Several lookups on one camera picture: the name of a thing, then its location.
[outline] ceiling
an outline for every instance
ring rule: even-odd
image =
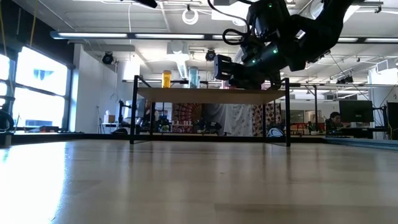
[[[290,13],[298,13],[310,0],[295,0],[296,7]],[[33,13],[35,1],[14,0],[25,10]],[[129,32],[128,8],[130,4],[105,4],[96,0],[39,0],[37,17],[58,31],[75,32]],[[211,13],[206,1],[200,0],[201,5],[192,8],[205,10]],[[398,36],[398,1],[383,0],[383,12],[356,12],[345,23],[342,36],[370,36],[370,37],[395,37]],[[184,9],[184,5],[164,5],[168,11],[144,8],[133,4],[130,8],[131,32],[176,32],[176,33],[202,33],[220,34],[227,28],[243,30],[243,27],[234,25],[231,21],[214,21],[211,16],[199,13],[199,20],[194,25],[182,21],[182,12],[169,11]],[[359,11],[372,11],[374,8],[362,7]],[[167,50],[167,40],[132,40],[136,52],[145,61],[146,69],[141,69],[147,75],[161,73],[163,70],[173,70],[176,64],[162,60]],[[205,62],[205,52],[214,48],[218,54],[228,54],[233,58],[238,51],[237,46],[226,45],[222,41],[187,41],[190,51],[194,54],[187,66],[197,66],[200,70],[212,71],[212,63]],[[129,40],[91,40],[91,45],[129,45]],[[128,60],[130,52],[115,52],[118,60]],[[384,57],[398,55],[398,45],[369,45],[369,44],[338,44],[332,48],[333,58],[325,57],[318,64],[308,65],[308,68],[299,72],[291,72],[288,68],[283,70],[284,76],[289,76],[292,82],[313,81],[327,82],[330,77],[338,77],[340,69],[355,69],[355,82],[366,82],[369,67],[374,66],[368,62],[378,62]]]

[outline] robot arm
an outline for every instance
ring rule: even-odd
[[[260,89],[265,80],[272,88],[280,88],[281,69],[289,66],[291,71],[303,70],[307,62],[316,62],[337,44],[345,13],[354,0],[323,2],[323,10],[315,20],[291,16],[284,0],[252,3],[247,15],[251,35],[243,35],[240,42],[243,63],[232,63],[229,57],[217,55],[215,78],[229,80],[238,88]],[[305,35],[298,39],[300,30]]]

